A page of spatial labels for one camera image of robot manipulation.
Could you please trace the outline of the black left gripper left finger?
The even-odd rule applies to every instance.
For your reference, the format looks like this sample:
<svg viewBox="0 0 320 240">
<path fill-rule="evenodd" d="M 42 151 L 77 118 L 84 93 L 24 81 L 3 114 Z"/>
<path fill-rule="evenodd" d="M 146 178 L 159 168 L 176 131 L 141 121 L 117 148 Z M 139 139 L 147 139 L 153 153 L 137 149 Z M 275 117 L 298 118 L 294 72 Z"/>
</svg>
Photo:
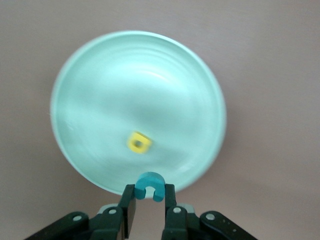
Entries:
<svg viewBox="0 0 320 240">
<path fill-rule="evenodd" d="M 94 221 L 89 240 L 128 240 L 136 212 L 135 186 L 128 184 L 119 203 L 104 205 Z"/>
</svg>

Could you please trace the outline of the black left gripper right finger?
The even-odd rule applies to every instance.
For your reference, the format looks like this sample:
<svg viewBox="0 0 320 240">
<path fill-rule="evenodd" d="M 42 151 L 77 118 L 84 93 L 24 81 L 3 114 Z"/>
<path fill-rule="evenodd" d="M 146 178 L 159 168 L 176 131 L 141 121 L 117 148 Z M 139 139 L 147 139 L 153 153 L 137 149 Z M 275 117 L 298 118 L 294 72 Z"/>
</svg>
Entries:
<svg viewBox="0 0 320 240">
<path fill-rule="evenodd" d="M 177 205 L 175 186 L 165 185 L 165 225 L 161 240 L 188 240 L 187 211 Z"/>
</svg>

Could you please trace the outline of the yellow foam letter d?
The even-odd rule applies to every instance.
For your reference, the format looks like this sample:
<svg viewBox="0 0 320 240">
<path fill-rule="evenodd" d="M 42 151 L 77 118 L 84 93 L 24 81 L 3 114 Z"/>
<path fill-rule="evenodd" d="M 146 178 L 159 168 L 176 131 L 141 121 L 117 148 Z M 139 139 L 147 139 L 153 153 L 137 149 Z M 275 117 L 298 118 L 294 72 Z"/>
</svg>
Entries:
<svg viewBox="0 0 320 240">
<path fill-rule="evenodd" d="M 128 148 L 137 154 L 145 154 L 151 145 L 152 140 L 137 131 L 133 132 L 127 141 Z"/>
</svg>

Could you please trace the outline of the teal foam letter c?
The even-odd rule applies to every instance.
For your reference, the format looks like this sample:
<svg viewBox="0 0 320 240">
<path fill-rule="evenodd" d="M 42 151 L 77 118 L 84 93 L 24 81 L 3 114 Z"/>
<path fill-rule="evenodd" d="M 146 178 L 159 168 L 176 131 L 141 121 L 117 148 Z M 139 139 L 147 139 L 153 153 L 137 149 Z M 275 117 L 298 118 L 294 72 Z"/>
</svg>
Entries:
<svg viewBox="0 0 320 240">
<path fill-rule="evenodd" d="M 138 200 L 143 200 L 147 197 L 147 188 L 154 189 L 152 199 L 155 202 L 161 202 L 165 198 L 164 178 L 156 172 L 145 172 L 141 174 L 135 183 L 134 195 Z"/>
</svg>

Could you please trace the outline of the light green plate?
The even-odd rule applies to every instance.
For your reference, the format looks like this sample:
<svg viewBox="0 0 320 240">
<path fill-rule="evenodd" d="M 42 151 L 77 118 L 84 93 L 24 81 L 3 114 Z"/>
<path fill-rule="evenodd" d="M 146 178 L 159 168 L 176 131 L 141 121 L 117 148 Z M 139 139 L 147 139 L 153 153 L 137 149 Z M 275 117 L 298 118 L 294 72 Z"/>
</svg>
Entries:
<svg viewBox="0 0 320 240">
<path fill-rule="evenodd" d="M 79 48 L 53 87 L 50 119 L 59 148 L 85 179 L 121 195 L 146 172 L 183 190 L 218 156 L 226 103 L 209 67 L 160 34 L 120 31 Z M 133 132 L 151 139 L 128 148 Z"/>
</svg>

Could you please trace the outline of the brown table cover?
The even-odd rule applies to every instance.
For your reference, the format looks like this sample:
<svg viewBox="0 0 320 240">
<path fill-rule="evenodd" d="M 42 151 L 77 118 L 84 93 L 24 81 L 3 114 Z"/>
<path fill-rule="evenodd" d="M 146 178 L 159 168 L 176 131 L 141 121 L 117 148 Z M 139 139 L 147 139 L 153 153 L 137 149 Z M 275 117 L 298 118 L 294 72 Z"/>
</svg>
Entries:
<svg viewBox="0 0 320 240">
<path fill-rule="evenodd" d="M 0 240 L 119 201 L 64 158 L 49 106 L 68 57 L 122 30 L 189 47 L 225 97 L 220 155 L 177 201 L 258 240 L 320 240 L 320 0 L 0 0 Z"/>
</svg>

